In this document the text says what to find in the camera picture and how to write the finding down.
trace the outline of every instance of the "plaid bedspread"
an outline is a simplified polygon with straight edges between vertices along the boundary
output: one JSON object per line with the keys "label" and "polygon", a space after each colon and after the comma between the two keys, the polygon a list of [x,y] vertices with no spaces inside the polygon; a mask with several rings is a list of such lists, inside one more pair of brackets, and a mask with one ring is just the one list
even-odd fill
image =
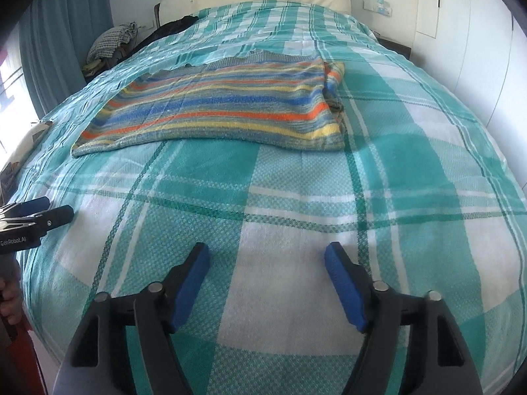
{"label": "plaid bedspread", "polygon": [[264,50],[144,74],[110,99],[73,157],[152,141],[221,138],[306,151],[344,149],[343,63]]}
{"label": "plaid bedspread", "polygon": [[[14,199],[45,194],[76,212],[19,254],[28,315],[49,352],[64,356],[97,291],[137,292],[201,241],[211,269],[173,337],[195,393],[341,393],[363,339],[323,265],[324,248],[339,241],[374,279],[442,293],[485,393],[499,391],[527,349],[527,217],[476,117],[350,16],[256,1],[199,17],[57,107],[22,169]],[[80,132],[135,78],[254,49],[345,63],[344,151],[178,140],[71,157]],[[148,393],[133,331],[129,341],[139,394]]]}

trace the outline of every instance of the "silver screw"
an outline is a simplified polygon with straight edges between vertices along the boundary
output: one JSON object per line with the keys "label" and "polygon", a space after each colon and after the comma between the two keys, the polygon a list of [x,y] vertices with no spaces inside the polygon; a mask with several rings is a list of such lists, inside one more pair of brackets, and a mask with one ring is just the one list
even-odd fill
{"label": "silver screw", "polygon": [[106,301],[108,298],[110,298],[110,294],[108,294],[107,292],[101,291],[96,294],[96,297],[94,298],[94,300],[97,303],[102,303],[103,301]]}
{"label": "silver screw", "polygon": [[390,288],[386,282],[375,281],[373,282],[373,288],[375,291],[388,291]]}
{"label": "silver screw", "polygon": [[148,291],[151,293],[160,292],[163,289],[163,284],[161,282],[152,282],[148,286]]}
{"label": "silver screw", "polygon": [[437,291],[429,291],[428,298],[432,301],[440,301],[442,297]]}

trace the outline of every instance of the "human hand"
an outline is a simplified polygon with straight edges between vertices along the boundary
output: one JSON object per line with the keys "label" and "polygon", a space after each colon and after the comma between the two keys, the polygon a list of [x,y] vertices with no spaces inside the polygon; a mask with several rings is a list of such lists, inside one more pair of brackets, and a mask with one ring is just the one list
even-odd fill
{"label": "human hand", "polygon": [[5,281],[0,277],[0,315],[5,316],[11,325],[22,319],[22,290],[20,289],[20,266],[15,260],[15,278]]}

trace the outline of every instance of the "green and white checkered blanket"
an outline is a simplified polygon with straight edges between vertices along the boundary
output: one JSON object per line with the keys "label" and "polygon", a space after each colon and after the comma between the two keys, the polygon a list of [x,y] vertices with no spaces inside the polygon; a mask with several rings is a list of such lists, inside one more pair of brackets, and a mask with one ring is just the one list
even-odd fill
{"label": "green and white checkered blanket", "polygon": [[[28,314],[62,359],[97,291],[137,292],[196,241],[212,265],[173,337],[196,394],[338,394],[362,344],[323,265],[339,241],[374,279],[445,297],[485,393],[525,358],[525,198],[476,117],[351,16],[257,1],[208,9],[69,97],[14,200],[47,195],[73,222],[20,253]],[[252,49],[344,61],[346,149],[179,140],[72,159],[79,133],[134,78]],[[148,393],[136,336],[139,394]],[[401,332],[393,381],[404,365]]]}

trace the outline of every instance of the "wooden nightstand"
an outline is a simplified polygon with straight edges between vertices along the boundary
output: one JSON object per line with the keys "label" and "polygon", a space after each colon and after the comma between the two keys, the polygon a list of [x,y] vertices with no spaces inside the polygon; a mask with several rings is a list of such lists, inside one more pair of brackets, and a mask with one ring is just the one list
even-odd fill
{"label": "wooden nightstand", "polygon": [[404,46],[403,44],[396,43],[394,41],[391,41],[391,39],[379,36],[375,34],[377,37],[378,42],[386,47],[388,50],[393,50],[394,52],[397,52],[399,55],[403,55],[406,59],[410,60],[410,54],[412,53],[412,49],[408,46]]}

